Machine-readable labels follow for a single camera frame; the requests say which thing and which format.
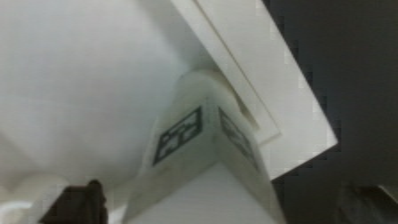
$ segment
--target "white ceiling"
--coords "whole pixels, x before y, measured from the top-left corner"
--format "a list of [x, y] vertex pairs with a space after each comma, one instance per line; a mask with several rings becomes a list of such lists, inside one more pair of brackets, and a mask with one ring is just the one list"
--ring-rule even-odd
[[212, 66], [166, 1], [0, 1], [1, 185], [122, 182], [175, 79]]

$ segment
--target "dark object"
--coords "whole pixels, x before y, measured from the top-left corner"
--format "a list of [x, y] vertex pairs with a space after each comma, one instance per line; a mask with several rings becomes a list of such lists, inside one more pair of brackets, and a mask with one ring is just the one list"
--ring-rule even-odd
[[38, 223], [106, 224], [104, 201], [102, 187], [95, 180], [83, 187], [67, 187]]
[[344, 184], [338, 194], [335, 224], [395, 224], [395, 188]]

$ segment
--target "printed square pattern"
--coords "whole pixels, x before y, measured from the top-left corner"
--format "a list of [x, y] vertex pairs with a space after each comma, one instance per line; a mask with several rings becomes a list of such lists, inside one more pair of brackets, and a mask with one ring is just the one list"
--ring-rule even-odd
[[159, 161], [168, 157], [171, 152], [175, 152], [180, 146], [200, 134], [200, 132], [202, 109], [198, 107], [159, 135], [152, 165], [155, 165]]
[[250, 142], [246, 140], [246, 137], [232, 123], [230, 118], [227, 117], [225, 112], [218, 108], [218, 113], [219, 113], [219, 126], [221, 126], [221, 132], [227, 136], [228, 141], [232, 142], [255, 170], [257, 170], [257, 163], [255, 163], [255, 158], [253, 158], [253, 153], [251, 153], [251, 146]]

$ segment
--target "white wall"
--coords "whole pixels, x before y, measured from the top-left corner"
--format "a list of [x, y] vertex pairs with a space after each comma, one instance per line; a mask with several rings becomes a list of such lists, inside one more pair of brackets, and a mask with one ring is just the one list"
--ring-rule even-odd
[[163, 0], [0, 1], [0, 183], [132, 176], [179, 75], [212, 67]]

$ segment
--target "dark wall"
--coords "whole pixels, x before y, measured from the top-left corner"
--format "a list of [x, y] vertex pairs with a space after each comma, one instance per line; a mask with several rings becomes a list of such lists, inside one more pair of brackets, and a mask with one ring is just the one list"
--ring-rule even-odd
[[291, 224], [328, 224], [340, 181], [398, 186], [398, 2], [269, 0], [340, 144], [276, 180]]

